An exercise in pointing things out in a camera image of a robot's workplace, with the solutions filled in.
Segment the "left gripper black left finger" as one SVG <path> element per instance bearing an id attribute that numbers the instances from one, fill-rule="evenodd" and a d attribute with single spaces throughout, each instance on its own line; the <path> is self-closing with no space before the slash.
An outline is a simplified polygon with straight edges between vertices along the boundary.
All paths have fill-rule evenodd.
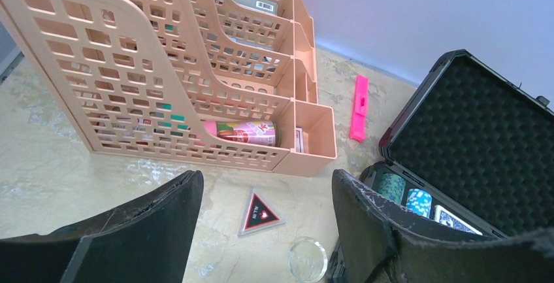
<path id="1" fill-rule="evenodd" d="M 2 282 L 181 282 L 203 198 L 200 171 L 49 234 L 1 240 Z"/>

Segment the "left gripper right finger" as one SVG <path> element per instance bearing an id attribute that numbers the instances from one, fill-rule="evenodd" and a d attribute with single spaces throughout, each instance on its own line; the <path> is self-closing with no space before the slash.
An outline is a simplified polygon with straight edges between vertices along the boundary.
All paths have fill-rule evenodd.
<path id="1" fill-rule="evenodd" d="M 553 230 L 496 239 L 424 218 L 333 171 L 349 282 L 552 282 Z"/>

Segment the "blue playing card deck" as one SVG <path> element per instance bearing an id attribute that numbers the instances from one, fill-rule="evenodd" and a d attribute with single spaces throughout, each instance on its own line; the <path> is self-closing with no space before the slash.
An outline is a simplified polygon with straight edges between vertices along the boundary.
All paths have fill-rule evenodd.
<path id="1" fill-rule="evenodd" d="M 434 221 L 458 231 L 483 235 L 481 231 L 477 230 L 475 227 L 472 227 L 470 224 L 460 219 L 441 205 L 434 206 Z"/>

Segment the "clear round disc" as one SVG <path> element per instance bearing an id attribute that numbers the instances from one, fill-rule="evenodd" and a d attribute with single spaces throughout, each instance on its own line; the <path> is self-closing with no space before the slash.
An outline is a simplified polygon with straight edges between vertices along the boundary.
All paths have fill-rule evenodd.
<path id="1" fill-rule="evenodd" d="M 319 282 L 328 268 L 328 257 L 319 241 L 299 237 L 289 250 L 287 264 L 292 276 L 299 282 Z"/>

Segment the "red triangular dealer token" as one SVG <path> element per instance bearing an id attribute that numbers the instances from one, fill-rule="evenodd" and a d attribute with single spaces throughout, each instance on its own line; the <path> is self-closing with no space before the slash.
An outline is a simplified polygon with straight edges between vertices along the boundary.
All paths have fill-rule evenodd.
<path id="1" fill-rule="evenodd" d="M 246 199 L 241 222 L 237 232 L 238 237 L 245 237 L 259 231 L 284 225 L 286 220 L 263 197 L 257 188 L 251 188 Z"/>

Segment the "black poker chip case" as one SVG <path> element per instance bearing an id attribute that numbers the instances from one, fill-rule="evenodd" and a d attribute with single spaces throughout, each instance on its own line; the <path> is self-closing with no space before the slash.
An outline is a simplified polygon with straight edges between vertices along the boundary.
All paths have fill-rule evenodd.
<path id="1" fill-rule="evenodd" d="M 553 230 L 553 111 L 466 50 L 445 53 L 379 142 L 382 160 L 357 180 L 378 193 L 385 173 L 427 191 L 486 237 Z M 338 240 L 329 282 L 349 282 Z"/>

